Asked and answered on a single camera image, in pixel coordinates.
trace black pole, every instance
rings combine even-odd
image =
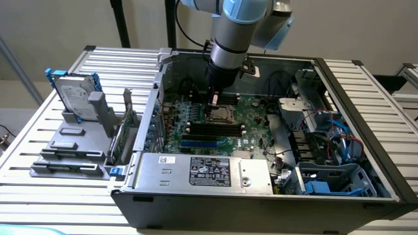
[[[177,48],[177,0],[166,0],[166,24],[168,24],[168,41],[169,47]]]
[[[122,47],[131,48],[129,30],[125,21],[122,0],[111,0],[111,6],[114,9]]]

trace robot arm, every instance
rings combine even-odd
[[[234,84],[250,45],[278,49],[293,23],[289,1],[182,0],[182,3],[221,15],[206,69],[209,105],[216,107],[224,89]]]

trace blue ram slot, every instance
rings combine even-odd
[[[217,142],[201,142],[201,141],[182,141],[182,146],[217,148],[218,143]]]

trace motherboard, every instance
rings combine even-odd
[[[202,97],[168,94],[165,153],[273,158],[266,153],[273,144],[264,98],[230,94],[218,109],[209,113],[205,108]]]

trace warning label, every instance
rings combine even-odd
[[[189,182],[196,186],[232,187],[230,159],[192,158]]]

